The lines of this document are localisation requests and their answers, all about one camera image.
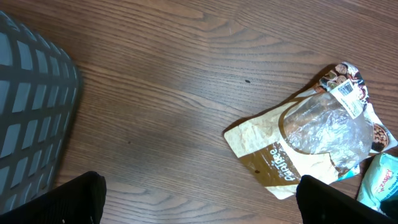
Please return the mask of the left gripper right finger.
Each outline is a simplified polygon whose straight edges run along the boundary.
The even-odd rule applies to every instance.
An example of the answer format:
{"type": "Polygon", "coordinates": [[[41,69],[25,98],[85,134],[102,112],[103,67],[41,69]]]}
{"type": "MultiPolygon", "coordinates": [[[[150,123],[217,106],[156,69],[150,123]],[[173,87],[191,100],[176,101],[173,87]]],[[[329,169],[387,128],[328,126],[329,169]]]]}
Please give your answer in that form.
{"type": "Polygon", "coordinates": [[[296,199],[303,224],[397,223],[311,175],[301,178],[296,199]]]}

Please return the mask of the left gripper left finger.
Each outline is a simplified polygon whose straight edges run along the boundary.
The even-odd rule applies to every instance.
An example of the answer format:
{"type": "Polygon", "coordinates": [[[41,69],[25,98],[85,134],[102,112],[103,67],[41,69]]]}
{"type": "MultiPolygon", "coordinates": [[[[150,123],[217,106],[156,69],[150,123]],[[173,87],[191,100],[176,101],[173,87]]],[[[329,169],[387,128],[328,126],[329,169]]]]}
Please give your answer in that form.
{"type": "Polygon", "coordinates": [[[100,224],[106,179],[86,172],[32,201],[1,215],[1,224],[100,224]]]}

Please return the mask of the teal tissue pack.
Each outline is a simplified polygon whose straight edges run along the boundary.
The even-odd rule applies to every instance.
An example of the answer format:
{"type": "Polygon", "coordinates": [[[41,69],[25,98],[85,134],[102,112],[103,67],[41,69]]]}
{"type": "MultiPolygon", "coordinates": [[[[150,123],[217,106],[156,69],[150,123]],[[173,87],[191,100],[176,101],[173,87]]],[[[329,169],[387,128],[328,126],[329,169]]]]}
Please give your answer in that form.
{"type": "Polygon", "coordinates": [[[397,157],[374,156],[359,188],[357,201],[397,220],[397,157]]]}

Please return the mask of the brown clear snack bag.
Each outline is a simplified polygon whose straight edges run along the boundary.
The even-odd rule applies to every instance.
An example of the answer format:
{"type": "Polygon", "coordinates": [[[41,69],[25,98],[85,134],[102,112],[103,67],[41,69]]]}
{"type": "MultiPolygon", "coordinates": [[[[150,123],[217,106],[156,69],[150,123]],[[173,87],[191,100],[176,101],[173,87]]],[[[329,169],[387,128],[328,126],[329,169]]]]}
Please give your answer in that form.
{"type": "Polygon", "coordinates": [[[397,146],[375,113],[359,70],[348,62],[288,102],[227,130],[224,138],[280,200],[296,193],[304,175],[330,184],[397,146]]]}

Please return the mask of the small green white packet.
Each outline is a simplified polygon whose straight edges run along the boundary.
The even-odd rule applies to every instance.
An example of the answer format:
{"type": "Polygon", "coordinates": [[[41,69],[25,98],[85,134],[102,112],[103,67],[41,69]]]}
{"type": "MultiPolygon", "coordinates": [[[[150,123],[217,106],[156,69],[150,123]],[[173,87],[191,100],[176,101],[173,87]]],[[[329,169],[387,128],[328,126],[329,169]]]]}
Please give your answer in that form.
{"type": "Polygon", "coordinates": [[[352,169],[350,169],[346,174],[342,175],[338,181],[342,181],[345,179],[350,179],[360,173],[360,165],[354,166],[352,169]]]}

